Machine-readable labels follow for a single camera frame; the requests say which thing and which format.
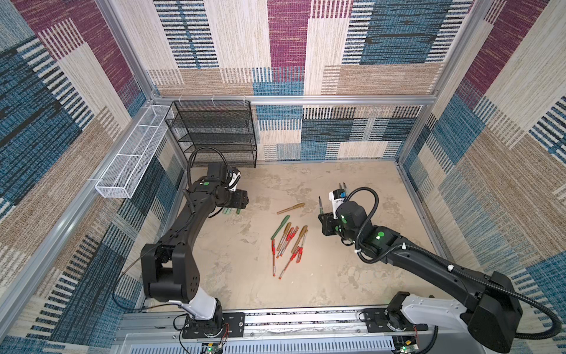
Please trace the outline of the dark green pen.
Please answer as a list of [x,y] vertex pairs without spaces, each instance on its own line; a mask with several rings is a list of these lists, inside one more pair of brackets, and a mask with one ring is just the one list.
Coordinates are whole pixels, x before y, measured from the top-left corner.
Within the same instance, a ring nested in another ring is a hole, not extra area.
[[318,196],[318,204],[319,204],[319,212],[320,212],[320,215],[323,215],[323,214],[324,214],[324,208],[323,208],[321,196]]
[[271,240],[274,240],[276,238],[276,236],[278,235],[278,233],[286,226],[287,221],[289,220],[290,215],[286,215],[281,224],[278,226],[277,230],[275,231],[275,233],[271,236]]

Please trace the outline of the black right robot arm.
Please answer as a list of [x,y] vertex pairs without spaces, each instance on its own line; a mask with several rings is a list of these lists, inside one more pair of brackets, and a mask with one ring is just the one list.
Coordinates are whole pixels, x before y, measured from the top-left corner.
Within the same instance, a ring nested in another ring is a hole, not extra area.
[[424,249],[384,226],[365,225],[361,244],[368,259],[405,269],[451,295],[466,308],[458,318],[476,341],[494,351],[509,351],[523,315],[518,300],[469,278],[511,291],[507,276],[498,272],[489,276],[457,264],[450,271],[450,262],[432,253],[426,255]]

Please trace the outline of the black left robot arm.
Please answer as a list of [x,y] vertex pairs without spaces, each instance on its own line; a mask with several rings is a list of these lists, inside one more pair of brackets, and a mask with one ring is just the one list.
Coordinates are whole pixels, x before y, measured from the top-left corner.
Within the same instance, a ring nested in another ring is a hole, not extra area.
[[205,221],[217,208],[246,208],[248,192],[237,189],[240,177],[237,168],[215,162],[209,164],[206,175],[184,191],[186,204],[172,226],[141,251],[147,298],[178,305],[200,321],[212,320],[221,311],[219,301],[200,287],[193,249]]

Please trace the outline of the brown pen right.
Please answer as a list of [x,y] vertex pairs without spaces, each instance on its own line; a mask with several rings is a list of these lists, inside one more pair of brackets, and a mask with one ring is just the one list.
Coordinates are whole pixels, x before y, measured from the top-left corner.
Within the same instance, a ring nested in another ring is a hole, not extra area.
[[298,236],[298,238],[297,238],[297,240],[296,240],[296,243],[294,244],[294,246],[293,246],[293,248],[292,248],[292,253],[293,253],[293,254],[296,253],[296,251],[298,250],[299,244],[301,243],[301,241],[302,241],[302,239],[304,238],[304,236],[305,236],[305,234],[307,233],[307,231],[308,231],[308,225],[303,226],[302,229],[301,229],[301,231],[300,231],[300,233],[299,233],[299,236]]

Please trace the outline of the brown pen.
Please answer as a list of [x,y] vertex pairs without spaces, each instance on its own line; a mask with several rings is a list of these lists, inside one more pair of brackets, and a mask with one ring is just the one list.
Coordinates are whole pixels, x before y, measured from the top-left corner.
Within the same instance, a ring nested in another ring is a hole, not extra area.
[[286,224],[286,226],[285,226],[285,228],[284,228],[284,232],[283,232],[283,234],[282,234],[282,237],[281,237],[281,239],[280,239],[280,241],[279,241],[279,243],[278,243],[278,246],[277,246],[277,248],[276,248],[277,252],[280,251],[280,249],[281,249],[281,247],[282,247],[284,241],[286,240],[287,234],[289,233],[289,230],[291,229],[291,225],[292,225],[292,224],[291,224],[290,222],[288,222],[288,223]]
[[293,254],[296,253],[296,251],[298,250],[299,244],[301,243],[301,241],[302,241],[302,239],[304,238],[304,236],[305,236],[305,234],[307,233],[307,231],[308,231],[308,225],[303,226],[302,229],[301,229],[301,231],[300,231],[300,233],[299,233],[299,236],[298,236],[298,238],[297,238],[297,240],[296,240],[296,243],[294,244],[294,246],[293,246],[293,248],[292,248],[292,253],[293,253]]

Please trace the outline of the brown pen middle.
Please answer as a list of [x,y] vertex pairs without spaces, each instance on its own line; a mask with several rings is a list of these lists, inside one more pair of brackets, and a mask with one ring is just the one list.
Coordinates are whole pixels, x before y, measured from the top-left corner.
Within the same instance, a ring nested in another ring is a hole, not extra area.
[[280,241],[279,241],[279,243],[278,243],[278,246],[277,246],[277,248],[276,248],[277,252],[280,251],[280,249],[281,249],[281,247],[282,247],[284,241],[286,240],[287,234],[289,233],[289,230],[291,229],[291,225],[292,225],[292,224],[291,224],[290,222],[288,222],[288,223],[286,224],[286,226],[285,226],[285,228],[284,228],[284,232],[283,232],[283,234],[282,234],[282,237],[281,237],[281,239],[280,239]]

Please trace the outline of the red gel pen short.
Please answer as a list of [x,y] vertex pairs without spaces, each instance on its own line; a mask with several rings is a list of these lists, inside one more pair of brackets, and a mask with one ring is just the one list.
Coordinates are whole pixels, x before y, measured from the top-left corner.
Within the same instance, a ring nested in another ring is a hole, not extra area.
[[301,260],[302,260],[303,250],[304,250],[304,248],[302,246],[298,248],[298,251],[296,253],[296,262],[297,263],[300,263]]

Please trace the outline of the aluminium mounting rail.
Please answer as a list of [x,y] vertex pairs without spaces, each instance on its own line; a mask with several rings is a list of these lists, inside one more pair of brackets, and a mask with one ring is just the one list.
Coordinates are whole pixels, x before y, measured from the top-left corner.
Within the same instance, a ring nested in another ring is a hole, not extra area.
[[482,353],[461,330],[419,324],[390,329],[385,308],[343,306],[226,311],[223,332],[197,332],[178,312],[124,316],[112,353]]

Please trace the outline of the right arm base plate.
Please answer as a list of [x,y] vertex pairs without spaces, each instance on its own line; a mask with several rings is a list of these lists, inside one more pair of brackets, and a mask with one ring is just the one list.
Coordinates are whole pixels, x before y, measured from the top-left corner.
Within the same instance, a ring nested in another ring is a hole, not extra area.
[[389,311],[383,307],[364,308],[358,314],[358,319],[366,325],[369,333],[420,332],[429,329],[427,324],[409,322],[401,311]]

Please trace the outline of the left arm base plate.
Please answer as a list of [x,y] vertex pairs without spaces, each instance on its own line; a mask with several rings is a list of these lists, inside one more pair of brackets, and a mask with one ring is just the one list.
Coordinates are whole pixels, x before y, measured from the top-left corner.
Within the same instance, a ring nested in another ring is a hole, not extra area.
[[220,339],[226,333],[228,338],[244,335],[246,315],[243,312],[228,312],[215,315],[210,320],[186,319],[181,332],[182,339]]

